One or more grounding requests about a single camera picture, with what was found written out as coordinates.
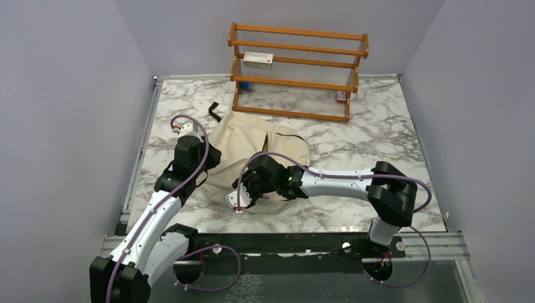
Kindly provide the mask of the cream canvas backpack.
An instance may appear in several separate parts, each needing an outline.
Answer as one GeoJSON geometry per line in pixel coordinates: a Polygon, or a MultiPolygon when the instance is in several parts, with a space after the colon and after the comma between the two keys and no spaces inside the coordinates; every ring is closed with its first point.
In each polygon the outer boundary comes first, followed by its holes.
{"type": "MultiPolygon", "coordinates": [[[[208,201],[227,208],[224,197],[233,190],[233,182],[245,172],[249,161],[270,155],[285,167],[296,163],[310,165],[309,145],[294,129],[243,112],[230,112],[223,117],[210,132],[208,141],[221,151],[221,163],[208,171],[201,192],[208,201]]],[[[274,215],[289,209],[298,199],[301,198],[285,200],[276,193],[268,193],[244,211],[274,215]]]]}

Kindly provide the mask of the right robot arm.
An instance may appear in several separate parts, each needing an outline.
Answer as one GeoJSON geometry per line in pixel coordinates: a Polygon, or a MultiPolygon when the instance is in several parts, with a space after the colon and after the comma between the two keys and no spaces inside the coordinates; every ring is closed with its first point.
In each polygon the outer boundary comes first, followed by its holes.
{"type": "Polygon", "coordinates": [[[249,161],[232,188],[225,201],[236,212],[255,206],[268,193],[285,200],[334,196],[369,202],[377,216],[364,248],[373,257],[389,249],[399,229],[411,226],[418,191],[415,181],[384,161],[371,169],[324,172],[303,165],[285,167],[270,155],[249,161]]]}

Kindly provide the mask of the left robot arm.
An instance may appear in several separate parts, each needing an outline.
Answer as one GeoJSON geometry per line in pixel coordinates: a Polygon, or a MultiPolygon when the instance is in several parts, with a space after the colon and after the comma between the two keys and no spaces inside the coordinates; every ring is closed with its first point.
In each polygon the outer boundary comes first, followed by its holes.
{"type": "Polygon", "coordinates": [[[174,159],[157,179],[139,220],[107,257],[97,256],[91,263],[91,302],[147,302],[173,260],[197,254],[195,238],[165,227],[196,190],[198,176],[216,167],[220,157],[200,135],[178,138],[174,159]]]}

